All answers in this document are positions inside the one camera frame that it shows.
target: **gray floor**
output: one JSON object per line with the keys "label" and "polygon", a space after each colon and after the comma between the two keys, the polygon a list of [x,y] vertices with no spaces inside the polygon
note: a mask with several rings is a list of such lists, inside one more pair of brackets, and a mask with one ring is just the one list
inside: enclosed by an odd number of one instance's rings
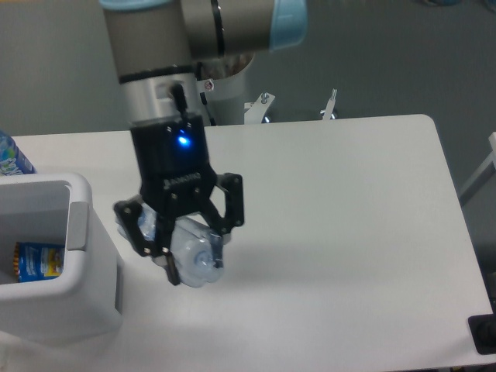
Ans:
{"label": "gray floor", "polygon": [[[496,131],[496,14],[482,0],[308,0],[305,42],[260,53],[250,94],[277,121],[317,119],[332,88],[342,118],[424,113],[456,189]],[[97,1],[0,3],[0,127],[12,134],[125,129]],[[496,180],[464,210],[481,265],[496,270]]]}

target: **blue led light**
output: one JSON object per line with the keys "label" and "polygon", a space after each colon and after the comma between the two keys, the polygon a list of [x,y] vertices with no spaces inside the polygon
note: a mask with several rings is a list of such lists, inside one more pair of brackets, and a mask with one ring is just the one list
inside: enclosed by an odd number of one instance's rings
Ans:
{"label": "blue led light", "polygon": [[177,138],[177,141],[182,147],[189,147],[191,145],[191,140],[189,138],[186,138],[184,136],[179,136]]}

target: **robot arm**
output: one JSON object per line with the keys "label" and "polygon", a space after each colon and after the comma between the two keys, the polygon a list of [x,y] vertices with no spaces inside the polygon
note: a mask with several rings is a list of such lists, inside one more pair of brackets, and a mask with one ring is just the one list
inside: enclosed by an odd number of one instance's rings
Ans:
{"label": "robot arm", "polygon": [[[142,181],[139,195],[116,203],[115,212],[133,249],[151,256],[177,285],[181,278],[171,239],[178,218],[198,212],[220,236],[244,223],[243,178],[218,175],[209,163],[193,55],[219,57],[297,43],[306,30],[305,1],[226,0],[222,10],[217,0],[185,0],[187,17],[178,0],[100,2],[129,107]],[[280,10],[286,2],[300,5],[292,8],[297,24],[304,19],[299,33],[291,33],[291,17]],[[235,4],[243,16],[237,15]],[[257,18],[257,10],[269,16]],[[255,19],[257,29],[250,26]],[[210,201],[214,187],[226,195],[224,216]],[[138,225],[143,202],[157,212],[154,241],[146,240]],[[222,267],[222,251],[215,255],[215,267]]]}

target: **metal bracket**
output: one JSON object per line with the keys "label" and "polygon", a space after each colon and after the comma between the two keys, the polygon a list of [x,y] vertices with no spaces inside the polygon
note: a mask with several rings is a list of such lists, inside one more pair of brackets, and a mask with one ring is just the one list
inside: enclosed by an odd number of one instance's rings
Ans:
{"label": "metal bracket", "polygon": [[496,133],[489,136],[489,143],[492,149],[491,153],[472,173],[460,190],[458,199],[462,207],[496,174]]}
{"label": "metal bracket", "polygon": [[276,97],[270,93],[262,93],[255,102],[245,103],[245,124],[260,124]]}

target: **screw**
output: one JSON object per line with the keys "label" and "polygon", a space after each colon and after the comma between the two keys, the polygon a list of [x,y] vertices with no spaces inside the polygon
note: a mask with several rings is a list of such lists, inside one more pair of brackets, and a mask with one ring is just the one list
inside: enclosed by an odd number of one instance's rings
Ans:
{"label": "screw", "polygon": [[210,81],[210,80],[207,80],[205,82],[205,90],[206,91],[213,91],[214,90],[214,83],[212,83],[212,81]]}

